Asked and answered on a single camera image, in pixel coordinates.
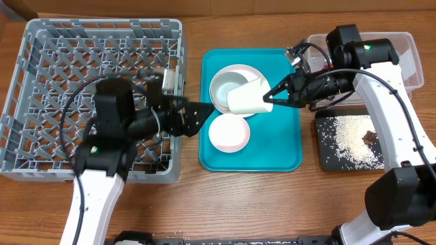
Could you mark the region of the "white paper cup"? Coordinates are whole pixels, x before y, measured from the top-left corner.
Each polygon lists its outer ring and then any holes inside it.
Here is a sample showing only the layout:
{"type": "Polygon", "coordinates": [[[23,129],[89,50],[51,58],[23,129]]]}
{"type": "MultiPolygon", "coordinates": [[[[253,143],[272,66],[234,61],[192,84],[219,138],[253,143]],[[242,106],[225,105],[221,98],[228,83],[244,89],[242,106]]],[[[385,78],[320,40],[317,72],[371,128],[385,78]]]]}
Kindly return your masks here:
{"type": "Polygon", "coordinates": [[[270,85],[266,78],[257,78],[231,90],[227,95],[228,107],[233,114],[272,112],[273,104],[263,100],[263,96],[269,91],[270,85]]]}

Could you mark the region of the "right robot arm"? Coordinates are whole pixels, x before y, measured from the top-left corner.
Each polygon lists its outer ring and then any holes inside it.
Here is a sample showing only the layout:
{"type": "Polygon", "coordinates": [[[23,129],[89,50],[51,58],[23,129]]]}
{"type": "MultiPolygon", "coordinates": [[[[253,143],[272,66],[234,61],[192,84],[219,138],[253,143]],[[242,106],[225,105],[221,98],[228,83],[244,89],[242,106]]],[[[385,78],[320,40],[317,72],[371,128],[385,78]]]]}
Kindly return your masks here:
{"type": "Polygon", "coordinates": [[[409,100],[399,56],[389,39],[362,40],[356,25],[326,36],[327,66],[311,72],[300,42],[287,50],[295,72],[264,96],[266,103],[318,110],[358,94],[369,113],[384,157],[384,175],[366,189],[365,209],[332,230],[328,244],[389,244],[411,227],[435,220],[435,146],[409,100]]]}

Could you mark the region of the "small pink-white bowl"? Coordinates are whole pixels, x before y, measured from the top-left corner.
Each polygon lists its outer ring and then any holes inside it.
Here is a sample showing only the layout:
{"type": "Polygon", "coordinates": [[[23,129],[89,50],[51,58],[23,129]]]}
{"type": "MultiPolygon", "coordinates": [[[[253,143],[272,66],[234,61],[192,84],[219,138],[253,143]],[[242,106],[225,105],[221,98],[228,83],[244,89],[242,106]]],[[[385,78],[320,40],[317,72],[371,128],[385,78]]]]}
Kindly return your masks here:
{"type": "Polygon", "coordinates": [[[243,149],[249,141],[251,131],[248,122],[241,116],[222,114],[216,117],[208,130],[211,144],[225,153],[243,149]]]}

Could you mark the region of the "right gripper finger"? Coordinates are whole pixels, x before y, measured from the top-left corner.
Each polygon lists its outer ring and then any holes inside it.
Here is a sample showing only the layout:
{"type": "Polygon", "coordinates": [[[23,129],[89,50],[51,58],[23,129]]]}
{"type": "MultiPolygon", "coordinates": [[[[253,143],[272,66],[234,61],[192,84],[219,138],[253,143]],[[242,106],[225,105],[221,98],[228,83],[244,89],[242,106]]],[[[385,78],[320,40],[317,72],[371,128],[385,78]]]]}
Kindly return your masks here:
{"type": "Polygon", "coordinates": [[[286,75],[276,86],[270,89],[265,95],[272,96],[274,98],[275,95],[285,91],[287,98],[293,98],[294,87],[292,85],[292,77],[293,74],[286,75]]]}
{"type": "Polygon", "coordinates": [[[287,99],[274,99],[272,96],[264,95],[263,100],[265,103],[271,103],[273,105],[280,105],[289,108],[302,108],[303,104],[299,100],[293,100],[291,97],[287,99]]]}

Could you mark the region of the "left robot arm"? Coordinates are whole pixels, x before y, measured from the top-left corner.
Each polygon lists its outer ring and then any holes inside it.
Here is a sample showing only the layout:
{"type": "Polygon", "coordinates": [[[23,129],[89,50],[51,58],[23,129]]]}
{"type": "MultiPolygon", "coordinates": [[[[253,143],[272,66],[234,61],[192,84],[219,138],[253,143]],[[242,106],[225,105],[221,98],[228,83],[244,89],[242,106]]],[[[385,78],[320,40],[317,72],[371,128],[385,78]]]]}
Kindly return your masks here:
{"type": "Polygon", "coordinates": [[[150,93],[122,77],[94,81],[97,115],[86,123],[74,153],[74,192],[62,244],[103,244],[137,143],[161,132],[194,136],[214,111],[211,103],[163,94],[160,79],[148,82],[150,93]]]}

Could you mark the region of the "grey bowl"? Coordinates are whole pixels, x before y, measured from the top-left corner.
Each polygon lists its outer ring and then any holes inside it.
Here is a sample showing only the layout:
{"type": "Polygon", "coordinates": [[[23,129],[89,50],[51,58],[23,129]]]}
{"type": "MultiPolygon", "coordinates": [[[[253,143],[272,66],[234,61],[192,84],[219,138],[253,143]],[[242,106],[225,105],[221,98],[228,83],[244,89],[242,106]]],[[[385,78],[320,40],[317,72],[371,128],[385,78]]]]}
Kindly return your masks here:
{"type": "Polygon", "coordinates": [[[240,73],[227,71],[215,75],[209,87],[210,97],[215,105],[227,107],[228,93],[239,86],[247,83],[248,80],[240,73]]]}

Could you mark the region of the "brown food scrap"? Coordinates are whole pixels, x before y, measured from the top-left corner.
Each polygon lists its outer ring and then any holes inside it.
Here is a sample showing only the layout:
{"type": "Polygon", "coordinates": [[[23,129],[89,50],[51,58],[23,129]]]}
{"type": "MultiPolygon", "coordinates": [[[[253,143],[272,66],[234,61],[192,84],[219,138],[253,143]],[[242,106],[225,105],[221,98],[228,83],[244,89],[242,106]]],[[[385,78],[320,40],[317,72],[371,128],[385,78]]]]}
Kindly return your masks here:
{"type": "Polygon", "coordinates": [[[377,141],[377,134],[373,131],[367,131],[362,137],[362,141],[366,146],[372,146],[377,141]]]}

